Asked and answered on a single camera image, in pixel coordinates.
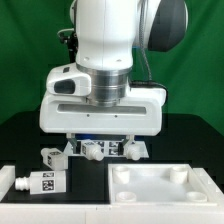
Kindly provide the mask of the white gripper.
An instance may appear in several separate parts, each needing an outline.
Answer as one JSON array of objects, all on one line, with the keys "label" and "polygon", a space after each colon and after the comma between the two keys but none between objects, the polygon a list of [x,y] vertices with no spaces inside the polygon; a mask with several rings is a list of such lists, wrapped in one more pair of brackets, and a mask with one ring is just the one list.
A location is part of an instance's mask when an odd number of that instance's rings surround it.
[{"label": "white gripper", "polygon": [[46,93],[40,110],[40,127],[47,133],[67,133],[66,153],[80,153],[75,134],[127,135],[121,152],[128,155],[134,135],[157,135],[162,126],[162,106],[166,91],[162,88],[131,88],[113,107],[92,106],[84,97]]}]

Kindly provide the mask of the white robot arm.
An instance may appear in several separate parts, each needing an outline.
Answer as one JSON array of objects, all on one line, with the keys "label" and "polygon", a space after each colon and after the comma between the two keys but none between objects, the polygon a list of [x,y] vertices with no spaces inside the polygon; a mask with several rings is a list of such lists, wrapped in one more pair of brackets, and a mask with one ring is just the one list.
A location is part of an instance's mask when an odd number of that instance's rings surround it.
[{"label": "white robot arm", "polygon": [[93,140],[77,134],[123,135],[118,153],[140,158],[136,135],[155,136],[162,126],[166,88],[150,79],[132,81],[132,49],[168,51],[184,37],[184,0],[74,0],[70,9],[77,36],[71,64],[52,69],[40,110],[40,127],[64,133],[64,152],[101,160]]}]

